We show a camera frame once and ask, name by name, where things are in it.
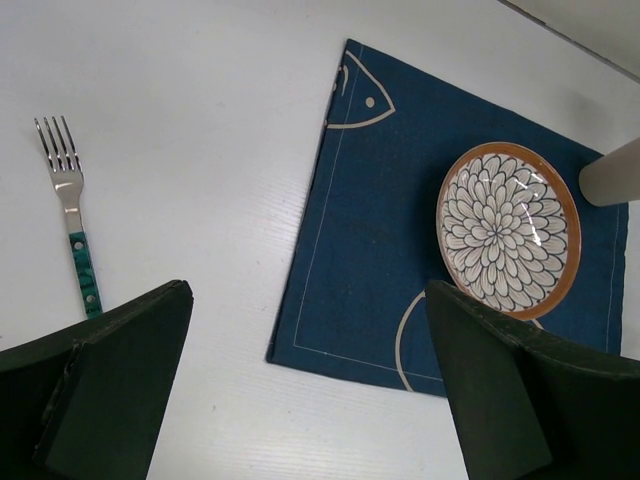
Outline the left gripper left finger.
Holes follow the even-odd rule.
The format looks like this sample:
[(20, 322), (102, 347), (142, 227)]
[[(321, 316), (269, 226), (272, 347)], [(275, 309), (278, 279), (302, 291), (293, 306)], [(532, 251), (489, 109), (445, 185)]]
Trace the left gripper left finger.
[(146, 478), (193, 304), (173, 280), (2, 351), (2, 478)]

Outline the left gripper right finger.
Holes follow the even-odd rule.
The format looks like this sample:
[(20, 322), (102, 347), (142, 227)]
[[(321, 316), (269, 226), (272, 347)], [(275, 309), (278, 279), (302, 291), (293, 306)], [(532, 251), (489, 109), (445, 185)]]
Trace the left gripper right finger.
[(515, 320), (444, 281), (426, 298), (469, 478), (638, 478), (638, 361)]

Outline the brown rimmed floral plate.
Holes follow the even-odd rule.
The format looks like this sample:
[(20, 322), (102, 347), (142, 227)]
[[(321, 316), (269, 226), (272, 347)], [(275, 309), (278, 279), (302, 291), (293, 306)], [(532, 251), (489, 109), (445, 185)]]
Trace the brown rimmed floral plate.
[(578, 272), (574, 198), (547, 160), (518, 144), (481, 144), (454, 162), (438, 195), (436, 230), (454, 284), (517, 320), (538, 324)]

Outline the blue fish placemat cloth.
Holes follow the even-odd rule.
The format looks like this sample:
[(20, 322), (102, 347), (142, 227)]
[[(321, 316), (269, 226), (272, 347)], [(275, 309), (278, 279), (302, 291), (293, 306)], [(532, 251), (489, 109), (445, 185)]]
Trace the blue fish placemat cloth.
[(341, 380), (442, 395), (424, 290), (450, 275), (436, 230), (447, 171), (506, 141), (548, 161), (571, 192), (582, 249), (550, 332), (621, 351), (629, 208), (578, 186), (597, 153), (392, 56), (348, 40), (267, 360)]

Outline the beige paper cup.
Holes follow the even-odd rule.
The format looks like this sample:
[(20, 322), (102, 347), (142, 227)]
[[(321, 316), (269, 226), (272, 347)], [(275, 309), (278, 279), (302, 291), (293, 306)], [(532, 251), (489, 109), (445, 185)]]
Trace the beige paper cup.
[(639, 144), (636, 138), (580, 171), (579, 187), (589, 203), (605, 207), (639, 200)]

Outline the green handled metal fork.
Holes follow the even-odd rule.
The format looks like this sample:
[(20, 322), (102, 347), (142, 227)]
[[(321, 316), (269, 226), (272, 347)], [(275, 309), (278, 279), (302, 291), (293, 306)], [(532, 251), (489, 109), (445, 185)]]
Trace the green handled metal fork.
[(68, 236), (68, 244), (87, 319), (103, 313), (99, 287), (81, 215), (81, 194), (84, 174), (81, 161), (64, 116), (42, 121), (34, 119), (38, 136), (47, 159), (48, 172), (54, 191), (61, 203)]

